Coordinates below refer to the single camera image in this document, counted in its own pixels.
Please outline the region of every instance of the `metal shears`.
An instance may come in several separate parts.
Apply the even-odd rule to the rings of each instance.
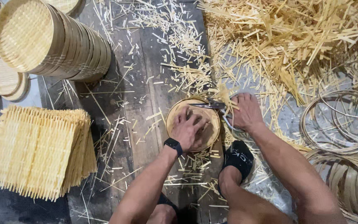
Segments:
[[[232,114],[226,114],[226,104],[223,102],[218,102],[216,100],[213,100],[211,98],[207,98],[208,99],[208,103],[196,103],[196,104],[190,104],[192,106],[197,106],[197,107],[202,107],[202,108],[206,108],[206,109],[215,109],[218,110],[219,112],[221,112],[223,114],[223,119],[225,120],[226,124],[229,126],[229,128],[231,128],[233,131],[236,132],[244,132],[241,129],[235,128],[233,127],[230,122],[227,120],[227,118],[232,119],[233,115]]]

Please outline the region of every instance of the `stack of bamboo baskets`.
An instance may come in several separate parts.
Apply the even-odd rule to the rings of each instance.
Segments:
[[[56,201],[96,172],[84,110],[9,105],[0,116],[0,188]]]
[[[98,33],[40,0],[11,0],[0,11],[0,57],[17,72],[92,82],[110,66]]]

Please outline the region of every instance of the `right hand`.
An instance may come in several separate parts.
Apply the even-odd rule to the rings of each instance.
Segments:
[[[209,119],[202,118],[199,114],[193,114],[186,120],[188,108],[189,106],[183,107],[175,117],[171,133],[171,138],[180,143],[183,153],[199,150],[202,145],[201,133],[209,122]]]
[[[263,122],[262,112],[259,108],[256,96],[250,93],[239,93],[231,98],[237,103],[239,110],[233,109],[234,126],[239,127],[245,132],[251,132],[254,128],[261,125],[266,126]]]

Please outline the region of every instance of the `floor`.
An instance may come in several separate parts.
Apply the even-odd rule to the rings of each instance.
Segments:
[[[157,4],[159,1],[152,1],[152,4]],[[112,10],[117,13],[121,10],[118,5],[112,5]],[[197,10],[193,4],[187,3],[184,10],[191,11],[192,19],[196,20],[199,32],[204,31],[202,13]],[[104,32],[99,24],[99,19],[96,17],[93,10],[93,2],[90,0],[82,1],[80,7],[74,12],[74,18],[80,22],[92,26],[96,31],[104,35]],[[123,23],[125,17],[118,18],[113,22],[114,26],[119,26]],[[82,182],[81,187],[74,187],[64,197],[59,199],[56,203],[44,202],[40,200],[33,201],[30,198],[17,196],[15,193],[0,190],[0,223],[14,222],[14,223],[105,223],[109,220],[122,199],[124,193],[115,188],[108,188],[102,191],[114,179],[120,179],[129,173],[146,166],[151,162],[159,152],[163,141],[167,138],[165,126],[162,122],[157,123],[155,129],[151,130],[147,135],[145,142],[137,140],[144,135],[157,119],[145,121],[145,117],[153,115],[162,110],[166,116],[169,108],[177,101],[185,98],[182,93],[167,92],[167,87],[161,87],[147,83],[149,77],[160,75],[159,79],[154,81],[164,81],[170,79],[170,71],[165,71],[164,74],[160,72],[160,63],[162,61],[159,52],[161,46],[152,39],[155,33],[161,33],[158,29],[146,28],[140,29],[131,34],[132,42],[129,43],[127,31],[114,31],[111,35],[113,41],[122,41],[122,49],[116,49],[112,55],[110,69],[104,80],[120,80],[125,76],[127,68],[131,63],[134,63],[134,70],[131,71],[126,80],[118,87],[119,91],[135,91],[134,93],[120,93],[120,94],[95,94],[95,98],[89,95],[89,91],[83,83],[70,82],[71,87],[69,92],[62,92],[62,88],[66,85],[65,82],[49,77],[31,76],[31,88],[27,97],[20,102],[16,102],[22,106],[38,106],[49,109],[76,109],[82,108],[86,110],[93,120],[91,130],[93,140],[97,141],[105,130],[114,128],[118,118],[125,117],[126,120],[132,122],[119,124],[117,128],[120,130],[117,145],[114,153],[111,155],[111,160],[107,162],[109,167],[122,167],[121,170],[115,173],[105,173],[106,164],[99,161],[98,173],[90,176]],[[131,46],[137,44],[140,54],[135,54],[132,58],[128,55]],[[89,86],[89,89],[96,92],[109,92],[116,88],[114,83],[97,83],[94,86]],[[242,91],[251,91],[251,88],[245,88]],[[144,97],[142,104],[138,100]],[[117,106],[116,102],[123,100],[130,103]],[[6,107],[8,101],[0,98],[0,109]],[[296,108],[294,102],[290,100],[292,108],[297,109],[296,114],[300,114],[301,109]],[[298,116],[295,115],[289,108],[284,108],[280,116],[282,127],[288,129],[284,130],[287,133],[298,131]],[[138,120],[138,124],[133,127],[133,122]],[[210,178],[217,178],[221,167],[221,159],[214,159],[213,163],[206,172],[204,172],[204,180],[210,182]],[[179,162],[176,162],[172,168],[170,175],[182,176]],[[119,189],[125,190],[131,181],[139,175],[140,172],[128,176],[124,181],[116,185]],[[257,195],[270,198],[270,201],[279,207],[283,212],[295,217],[292,212],[291,196],[288,191],[279,183],[274,177],[270,177],[263,181],[255,181],[247,189]],[[208,192],[207,195],[197,202],[205,192],[206,189],[202,187],[195,187],[192,191],[190,187],[172,187],[164,188],[164,193],[176,205],[179,206],[181,212],[186,214],[190,220],[184,220],[186,223],[222,223],[227,217],[227,209],[219,207],[210,207],[209,205],[225,206],[226,203],[218,199],[218,196],[213,192]],[[190,207],[190,203],[199,204],[199,206]]]

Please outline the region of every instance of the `person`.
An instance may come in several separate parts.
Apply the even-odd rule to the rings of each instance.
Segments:
[[[233,110],[234,125],[251,135],[274,174],[295,199],[298,222],[346,224],[336,198],[313,166],[301,153],[266,127],[256,97],[241,93],[232,100],[239,107]],[[190,153],[201,145],[197,136],[208,125],[208,120],[198,115],[192,115],[186,120],[187,109],[184,108],[175,118],[172,130],[172,138],[179,142],[183,153]],[[110,224],[177,223],[172,206],[157,205],[163,183],[179,154],[179,150],[168,145],[164,145],[157,158],[132,181],[113,213]],[[274,205],[240,187],[253,161],[252,154],[244,145],[236,141],[226,151],[227,158],[218,176],[219,191],[230,207],[227,223],[292,223],[293,220]]]

